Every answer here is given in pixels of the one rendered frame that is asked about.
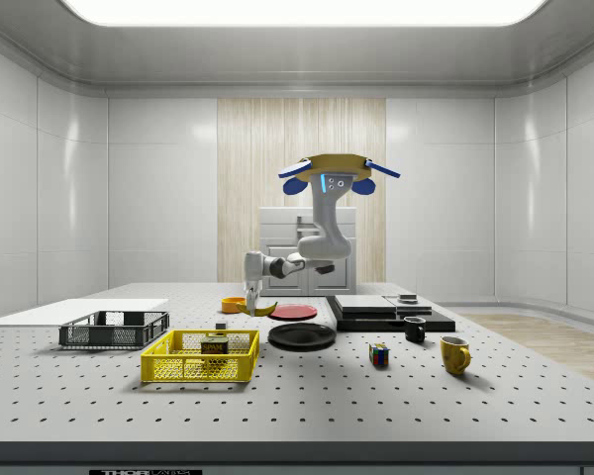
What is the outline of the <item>banana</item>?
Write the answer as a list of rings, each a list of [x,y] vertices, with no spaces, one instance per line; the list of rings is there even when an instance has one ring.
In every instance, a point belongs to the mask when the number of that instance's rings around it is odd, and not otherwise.
[[[266,317],[275,311],[277,304],[273,304],[265,308],[256,308],[252,311],[248,309],[246,303],[237,302],[236,307],[241,313],[245,313],[253,317]]]

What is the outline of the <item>flat-sided can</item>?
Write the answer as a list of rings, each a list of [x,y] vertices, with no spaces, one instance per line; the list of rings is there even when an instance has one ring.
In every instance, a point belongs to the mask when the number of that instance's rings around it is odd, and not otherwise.
[[[201,339],[200,352],[206,355],[203,359],[205,368],[217,367],[226,363],[225,359],[216,358],[216,355],[229,353],[229,340],[221,333],[207,334]]]

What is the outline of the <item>white cabinet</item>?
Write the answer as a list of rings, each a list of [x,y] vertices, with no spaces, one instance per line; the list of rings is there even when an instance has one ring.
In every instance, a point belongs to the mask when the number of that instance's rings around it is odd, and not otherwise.
[[[335,271],[324,275],[306,269],[284,279],[266,276],[262,280],[262,296],[320,297],[354,294],[356,287],[355,207],[337,207],[337,223],[352,245],[351,255],[335,261]],[[271,257],[287,258],[297,251],[300,238],[315,236],[311,207],[260,207],[259,247]]]

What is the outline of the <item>red plate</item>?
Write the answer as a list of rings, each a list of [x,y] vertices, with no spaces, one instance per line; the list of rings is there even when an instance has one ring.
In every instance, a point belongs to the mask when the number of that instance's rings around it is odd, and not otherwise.
[[[305,304],[278,304],[269,315],[278,321],[306,321],[315,318],[318,311],[315,307]]]

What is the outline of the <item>black plate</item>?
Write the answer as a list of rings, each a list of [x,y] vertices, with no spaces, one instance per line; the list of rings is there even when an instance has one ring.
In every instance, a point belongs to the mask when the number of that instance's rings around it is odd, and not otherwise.
[[[336,340],[336,332],[318,324],[287,324],[271,329],[268,341],[284,350],[316,351],[331,346]]]

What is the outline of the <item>yellow basket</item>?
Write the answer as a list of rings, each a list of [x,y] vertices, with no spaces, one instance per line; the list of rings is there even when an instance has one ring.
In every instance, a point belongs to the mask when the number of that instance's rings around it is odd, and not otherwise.
[[[224,334],[229,353],[216,355],[226,360],[217,367],[205,368],[200,352],[201,339],[207,334]],[[141,379],[144,382],[247,382],[259,355],[259,332],[252,330],[172,330],[141,354]]]

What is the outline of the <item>black stove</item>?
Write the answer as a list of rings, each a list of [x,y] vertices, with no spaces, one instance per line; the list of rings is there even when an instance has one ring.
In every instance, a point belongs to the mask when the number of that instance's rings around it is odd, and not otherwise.
[[[328,296],[327,301],[340,332],[402,332],[405,317],[425,319],[428,332],[455,331],[455,321],[427,303],[382,295],[337,295]]]

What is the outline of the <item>black mug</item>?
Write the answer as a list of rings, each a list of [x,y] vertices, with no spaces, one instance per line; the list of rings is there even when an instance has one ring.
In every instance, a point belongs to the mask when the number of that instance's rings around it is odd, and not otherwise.
[[[426,337],[426,320],[421,317],[404,318],[405,336],[408,341],[422,343]]]

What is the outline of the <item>dark grey basket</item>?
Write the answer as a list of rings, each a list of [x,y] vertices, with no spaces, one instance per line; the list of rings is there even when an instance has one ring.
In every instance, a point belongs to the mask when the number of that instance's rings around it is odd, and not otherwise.
[[[143,348],[169,327],[168,312],[98,311],[59,328],[59,344],[76,348]]]

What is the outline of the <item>yellow mug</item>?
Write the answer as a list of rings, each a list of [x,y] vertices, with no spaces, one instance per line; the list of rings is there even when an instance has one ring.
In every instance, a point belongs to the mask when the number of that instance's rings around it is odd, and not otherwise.
[[[440,345],[445,370],[453,375],[463,374],[471,361],[469,343],[460,337],[443,336]]]

